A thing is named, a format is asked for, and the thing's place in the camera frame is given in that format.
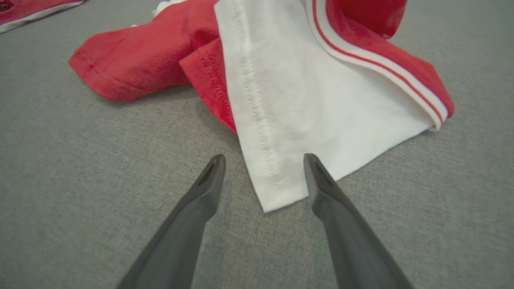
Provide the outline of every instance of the garment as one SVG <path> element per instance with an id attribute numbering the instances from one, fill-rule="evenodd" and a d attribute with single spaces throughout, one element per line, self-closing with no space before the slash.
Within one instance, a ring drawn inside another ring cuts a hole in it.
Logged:
<path id="1" fill-rule="evenodd" d="M 84 3 L 85 0 L 0 0 L 0 33 Z"/>
<path id="2" fill-rule="evenodd" d="M 235 131 L 215 2 L 161 3 L 150 23 L 91 37 L 69 64 L 92 90 L 113 101 L 191 83 L 210 111 Z"/>
<path id="3" fill-rule="evenodd" d="M 264 212 L 307 196 L 304 153 L 340 179 L 453 114 L 432 65 L 385 40 L 406 2 L 373 2 L 373 17 L 362 15 L 370 1 L 215 5 L 232 113 Z"/>

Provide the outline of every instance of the white trim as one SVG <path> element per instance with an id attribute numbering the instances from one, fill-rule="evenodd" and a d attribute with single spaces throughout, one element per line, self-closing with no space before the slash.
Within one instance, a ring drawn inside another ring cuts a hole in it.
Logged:
<path id="1" fill-rule="evenodd" d="M 69 9 L 69 8 L 73 8 L 73 7 L 79 6 L 82 3 L 84 3 L 84 1 L 65 3 L 65 4 L 62 4 L 62 5 L 59 5 L 59 6 L 50 7 L 48 9 L 45 9 L 45 10 L 33 13 L 33 14 L 27 16 L 27 17 L 24 17 L 24 18 L 21 18 L 21 19 L 18 19 L 18 20 L 14 20 L 14 21 L 11 21 L 11 22 L 4 23 L 4 24 L 0 25 L 0 34 L 2 34 L 4 32 L 7 32 L 9 30 L 12 30 L 14 28 L 18 28 L 18 27 L 24 25 L 27 22 L 34 21 L 34 20 L 46 17 L 46 16 L 48 16 L 50 14 L 53 14 L 53 13 L 56 13 L 58 11 L 66 10 L 66 9 Z"/>
<path id="2" fill-rule="evenodd" d="M 318 40 L 319 44 L 332 56 L 335 58 L 341 60 L 350 62 L 356 65 L 360 65 L 363 67 L 366 67 L 368 69 L 374 70 L 388 79 L 390 79 L 392 82 L 394 82 L 396 85 L 398 85 L 401 89 L 403 89 L 409 96 L 411 96 L 416 103 L 418 103 L 424 111 L 430 115 L 432 120 L 434 121 L 435 130 L 439 130 L 442 123 L 437 116 L 437 113 L 430 108 L 430 106 L 414 91 L 412 90 L 405 82 L 403 82 L 401 79 L 396 77 L 394 74 L 390 73 L 386 69 L 383 69 L 382 67 L 373 65 L 372 63 L 358 60 L 356 58 L 346 56 L 341 54 L 340 52 L 334 50 L 331 48 L 320 36 L 316 24 L 314 22 L 314 16 L 313 16 L 313 0 L 305 0 L 306 1 L 306 10 L 307 10 L 307 18 L 310 23 L 311 30 L 313 31 L 314 36 L 316 37 L 316 40 Z M 423 96 L 432 103 L 432 105 L 439 111 L 443 122 L 448 117 L 448 110 L 446 109 L 445 105 L 441 102 L 439 97 L 437 97 L 430 89 L 428 89 L 426 86 L 424 86 L 414 75 L 412 75 L 408 70 L 401 67 L 394 61 L 383 57 L 381 55 L 378 55 L 374 52 L 367 51 L 365 49 L 362 49 L 358 46 L 355 46 L 347 41 L 345 41 L 343 38 L 341 38 L 332 28 L 330 23 L 328 22 L 328 17 L 326 15 L 326 0 L 316 0 L 316 12 L 318 17 L 318 24 L 320 26 L 320 29 L 323 31 L 325 36 L 329 41 L 332 42 L 335 46 L 340 48 L 341 50 L 347 51 L 349 53 L 355 54 L 357 56 L 370 59 L 376 62 L 379 62 L 383 64 L 384 66 L 389 67 L 390 69 L 396 71 L 398 74 L 402 75 L 407 79 Z"/>

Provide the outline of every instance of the gray surface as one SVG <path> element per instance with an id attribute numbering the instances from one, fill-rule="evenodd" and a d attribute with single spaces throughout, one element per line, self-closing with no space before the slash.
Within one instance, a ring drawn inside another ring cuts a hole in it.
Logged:
<path id="1" fill-rule="evenodd" d="M 113 288 L 216 153 L 225 189 L 193 287 L 335 287 L 307 201 L 263 215 L 237 137 L 192 88 L 115 104 L 67 65 L 157 2 L 90 0 L 0 35 L 0 287 Z M 514 283 L 513 12 L 411 0 L 393 42 L 435 65 L 456 114 L 340 182 L 418 288 Z"/>

